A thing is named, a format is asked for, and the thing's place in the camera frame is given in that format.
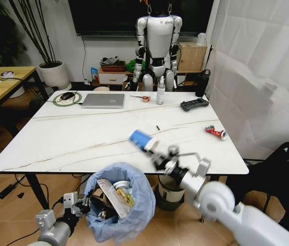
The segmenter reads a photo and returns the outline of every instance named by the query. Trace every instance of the white table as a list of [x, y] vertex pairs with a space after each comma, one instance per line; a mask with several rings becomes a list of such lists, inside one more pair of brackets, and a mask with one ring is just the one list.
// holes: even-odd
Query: white table
[[[61, 93], [55, 92], [49, 100]], [[88, 93], [106, 92], [79, 93], [82, 102]], [[158, 151], [166, 152], [169, 145], [178, 145], [181, 153], [198, 152], [210, 159], [210, 175], [248, 173], [231, 139], [221, 141], [204, 131], [207, 125], [224, 129], [211, 105], [189, 112], [180, 108], [180, 102], [197, 98], [194, 93], [166, 92], [163, 105], [156, 104], [156, 92], [110, 93], [125, 94], [123, 109], [57, 107], [46, 102], [1, 152], [0, 173], [28, 174], [34, 186], [37, 180], [30, 174], [94, 173], [119, 161], [144, 173], [155, 173], [149, 158], [128, 140], [136, 129], [157, 138]], [[147, 95], [151, 100], [142, 102], [131, 95]], [[180, 163], [194, 172], [198, 167], [194, 156], [182, 157]]]

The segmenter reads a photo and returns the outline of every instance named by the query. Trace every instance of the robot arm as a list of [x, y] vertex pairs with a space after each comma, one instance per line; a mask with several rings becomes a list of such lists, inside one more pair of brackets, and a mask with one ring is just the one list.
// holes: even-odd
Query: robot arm
[[173, 35], [171, 38], [171, 44], [170, 44], [170, 50], [169, 50], [169, 55], [170, 55], [170, 68], [174, 73], [174, 77], [177, 76], [177, 52], [179, 50], [179, 46], [177, 45], [177, 39], [179, 38], [180, 30], [182, 27], [182, 18], [179, 16], [173, 16], [174, 18], [174, 30], [173, 30]]
[[82, 218], [90, 211], [89, 198], [78, 200], [78, 193], [66, 193], [63, 196], [64, 215], [56, 219], [52, 209], [42, 210], [36, 215], [41, 232], [38, 241], [29, 246], [65, 246], [68, 238]]
[[[157, 171], [163, 170], [166, 175], [174, 178], [187, 193], [186, 199], [190, 204], [207, 219], [218, 220], [229, 228], [240, 245], [289, 245], [289, 232], [285, 228], [254, 207], [245, 206], [242, 203], [235, 206], [234, 195], [224, 183], [215, 181], [205, 184], [205, 176], [210, 167], [209, 160], [201, 159], [197, 153], [180, 154], [177, 146], [168, 147], [166, 156], [146, 149], [150, 145], [143, 145], [143, 141], [139, 139], [131, 137], [131, 140], [150, 156]], [[182, 155], [197, 157], [199, 167], [196, 173], [179, 167], [179, 157]]]
[[138, 81], [142, 71], [142, 61], [145, 54], [145, 33], [144, 29], [147, 26], [148, 17], [139, 18], [136, 24], [136, 37], [139, 46], [136, 48], [136, 64], [134, 68], [133, 81], [130, 84], [130, 90], [136, 91], [138, 88]]

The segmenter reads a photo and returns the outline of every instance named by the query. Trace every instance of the robot leg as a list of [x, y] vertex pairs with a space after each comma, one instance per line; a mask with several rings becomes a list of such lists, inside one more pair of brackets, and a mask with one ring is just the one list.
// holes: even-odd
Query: robot leg
[[165, 86], [166, 86], [166, 91], [173, 91], [174, 73], [172, 70], [167, 70], [165, 72]]
[[153, 77], [150, 74], [143, 76], [143, 88], [142, 91], [153, 91]]

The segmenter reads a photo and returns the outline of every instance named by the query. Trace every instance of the laptop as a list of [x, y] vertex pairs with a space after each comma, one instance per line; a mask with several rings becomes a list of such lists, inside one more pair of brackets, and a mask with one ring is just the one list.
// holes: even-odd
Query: laptop
[[121, 109], [124, 107], [124, 94], [88, 94], [82, 108]]

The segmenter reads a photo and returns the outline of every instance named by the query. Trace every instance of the green bag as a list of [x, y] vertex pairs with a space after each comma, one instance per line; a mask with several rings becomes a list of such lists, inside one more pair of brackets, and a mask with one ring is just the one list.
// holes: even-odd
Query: green bag
[[[134, 69], [135, 69], [135, 63], [136, 63], [136, 60], [134, 59], [134, 60], [131, 60], [130, 62], [129, 62], [129, 64], [127, 64], [126, 66], [125, 66], [125, 69], [126, 69], [126, 71], [128, 71], [128, 72], [134, 72]], [[145, 70], [145, 61], [143, 60], [142, 61], [142, 71], [144, 71]]]

